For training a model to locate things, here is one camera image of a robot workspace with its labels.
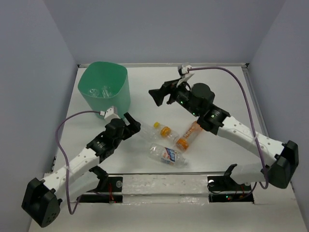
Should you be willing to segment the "long clear bottle white cap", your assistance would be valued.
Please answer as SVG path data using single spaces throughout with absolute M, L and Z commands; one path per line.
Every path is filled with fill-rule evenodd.
M 153 127 L 147 125 L 147 124 L 141 124 L 140 126 L 140 131 L 137 133 L 137 135 L 148 141 L 148 142 L 153 142 L 158 139 L 158 136 L 156 134 L 156 131 L 154 130 Z

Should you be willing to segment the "small clear plastic bottle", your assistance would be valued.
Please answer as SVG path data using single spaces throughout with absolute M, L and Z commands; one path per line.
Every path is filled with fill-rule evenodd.
M 111 98 L 114 96 L 112 88 L 110 86 L 103 86 L 101 88 L 101 93 L 103 98 Z

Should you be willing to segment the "crushed clear bottle white cap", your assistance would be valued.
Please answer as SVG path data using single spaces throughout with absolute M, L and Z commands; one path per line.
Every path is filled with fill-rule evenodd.
M 97 97 L 100 97 L 100 91 L 98 89 L 92 88 L 88 91 L 88 95 L 90 97 L 97 98 Z

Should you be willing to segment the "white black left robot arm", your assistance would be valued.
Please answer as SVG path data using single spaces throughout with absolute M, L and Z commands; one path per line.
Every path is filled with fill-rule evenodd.
M 108 173 L 99 164 L 111 156 L 120 143 L 140 131 L 140 122 L 129 113 L 124 119 L 113 118 L 105 130 L 91 140 L 71 161 L 42 179 L 29 181 L 22 201 L 22 209 L 42 228 L 49 226 L 59 215 L 62 206 L 71 214 L 81 195 L 106 188 Z

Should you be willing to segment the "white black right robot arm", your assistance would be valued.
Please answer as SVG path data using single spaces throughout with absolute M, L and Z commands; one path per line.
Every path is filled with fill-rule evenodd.
M 222 178 L 226 189 L 252 182 L 268 182 L 280 189 L 289 185 L 299 164 L 298 145 L 289 140 L 286 143 L 270 139 L 254 132 L 240 123 L 229 112 L 213 104 L 215 94 L 204 83 L 178 84 L 178 80 L 165 82 L 159 89 L 149 90 L 157 106 L 161 106 L 164 97 L 169 95 L 168 104 L 179 103 L 197 117 L 200 127 L 214 135 L 228 139 L 259 158 L 258 163 L 229 166 Z

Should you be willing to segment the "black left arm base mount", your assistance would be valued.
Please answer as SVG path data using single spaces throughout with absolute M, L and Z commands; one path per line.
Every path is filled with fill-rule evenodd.
M 79 203 L 122 203 L 122 187 L 122 176 L 110 176 L 106 183 L 100 181 L 96 189 L 83 194 Z

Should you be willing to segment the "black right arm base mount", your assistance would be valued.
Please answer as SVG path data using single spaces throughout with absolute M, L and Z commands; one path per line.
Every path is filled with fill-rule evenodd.
M 236 164 L 232 164 L 223 175 L 208 176 L 207 189 L 210 203 L 254 203 L 252 187 L 237 184 L 230 176 Z

